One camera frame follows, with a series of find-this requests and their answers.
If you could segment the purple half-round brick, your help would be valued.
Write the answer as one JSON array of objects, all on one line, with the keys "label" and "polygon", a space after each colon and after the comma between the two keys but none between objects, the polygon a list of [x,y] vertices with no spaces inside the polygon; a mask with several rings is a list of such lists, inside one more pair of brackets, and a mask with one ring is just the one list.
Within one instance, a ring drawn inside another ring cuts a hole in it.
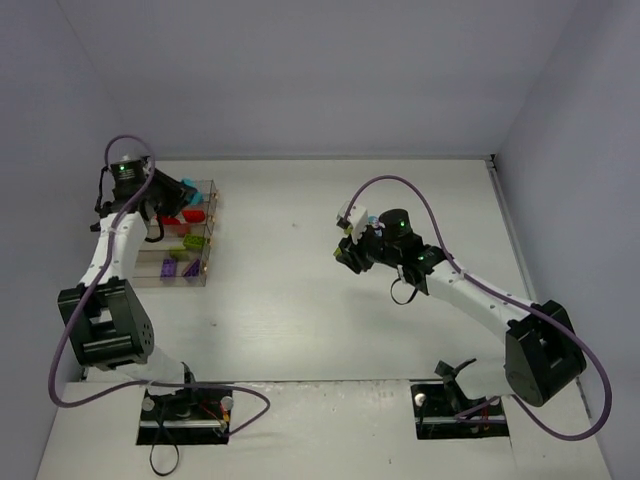
[{"label": "purple half-round brick", "polygon": [[182,271],[183,278],[196,278],[201,273],[201,260],[195,259],[191,261]]}]

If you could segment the green curved brick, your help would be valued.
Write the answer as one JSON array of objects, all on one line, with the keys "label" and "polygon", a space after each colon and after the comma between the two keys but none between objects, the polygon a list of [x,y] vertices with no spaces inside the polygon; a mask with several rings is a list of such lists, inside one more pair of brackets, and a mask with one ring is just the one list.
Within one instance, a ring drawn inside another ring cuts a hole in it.
[{"label": "green curved brick", "polygon": [[184,246],[170,247],[168,254],[176,261],[187,261],[190,259],[190,251]]}]

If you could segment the green 2x4 brick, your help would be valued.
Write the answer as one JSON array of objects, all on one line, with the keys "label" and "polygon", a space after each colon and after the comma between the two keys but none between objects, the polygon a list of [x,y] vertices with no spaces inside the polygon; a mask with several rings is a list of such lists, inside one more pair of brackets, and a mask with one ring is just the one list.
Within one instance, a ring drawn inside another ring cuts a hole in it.
[{"label": "green 2x4 brick", "polygon": [[183,237],[182,245],[187,250],[200,250],[207,245],[207,239],[204,236],[187,234]]}]

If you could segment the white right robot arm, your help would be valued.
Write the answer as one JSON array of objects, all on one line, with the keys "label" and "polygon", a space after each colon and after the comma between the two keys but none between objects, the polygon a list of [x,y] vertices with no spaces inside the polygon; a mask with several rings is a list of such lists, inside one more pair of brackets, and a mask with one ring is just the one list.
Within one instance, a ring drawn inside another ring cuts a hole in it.
[{"label": "white right robot arm", "polygon": [[504,345],[504,356],[486,364],[438,364],[437,375],[462,399],[515,394],[540,407],[585,370],[581,348],[565,334],[573,326],[559,303],[539,305],[503,290],[495,295],[481,290],[454,269],[440,247],[413,232],[406,210],[392,209],[375,219],[355,206],[338,214],[337,225],[345,232],[335,252],[339,263],[356,274],[385,265],[403,283],[461,311]]}]

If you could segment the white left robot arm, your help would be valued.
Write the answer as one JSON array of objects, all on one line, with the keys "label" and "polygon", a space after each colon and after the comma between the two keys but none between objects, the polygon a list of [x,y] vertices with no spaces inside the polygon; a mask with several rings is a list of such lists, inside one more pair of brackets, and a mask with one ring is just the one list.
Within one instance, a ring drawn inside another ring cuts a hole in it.
[{"label": "white left robot arm", "polygon": [[93,228],[99,237],[86,273],[58,295],[65,324],[61,344],[72,348],[84,368],[121,371],[157,396],[173,395],[195,378],[157,346],[131,280],[141,247],[153,240],[151,220],[176,215],[197,191],[157,170],[147,156],[124,157],[104,169],[114,179],[113,198],[97,203]]}]

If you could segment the purple sloped 2x4 brick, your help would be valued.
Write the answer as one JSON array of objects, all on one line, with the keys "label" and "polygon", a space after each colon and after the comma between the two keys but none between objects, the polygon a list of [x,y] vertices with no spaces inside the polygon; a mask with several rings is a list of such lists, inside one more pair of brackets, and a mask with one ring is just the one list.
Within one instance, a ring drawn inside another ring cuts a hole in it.
[{"label": "purple sloped 2x4 brick", "polygon": [[168,280],[177,276],[178,260],[173,257],[165,258],[162,261],[160,279]]}]

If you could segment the teal long brick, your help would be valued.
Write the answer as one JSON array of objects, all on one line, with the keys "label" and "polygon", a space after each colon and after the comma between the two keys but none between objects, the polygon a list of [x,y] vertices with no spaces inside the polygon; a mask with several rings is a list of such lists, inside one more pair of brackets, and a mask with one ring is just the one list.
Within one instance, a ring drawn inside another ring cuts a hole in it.
[{"label": "teal long brick", "polygon": [[189,206],[200,205],[204,202],[204,196],[201,191],[197,188],[197,184],[195,181],[189,178],[183,178],[181,183],[189,188],[189,193],[187,195],[187,199],[189,200]]}]

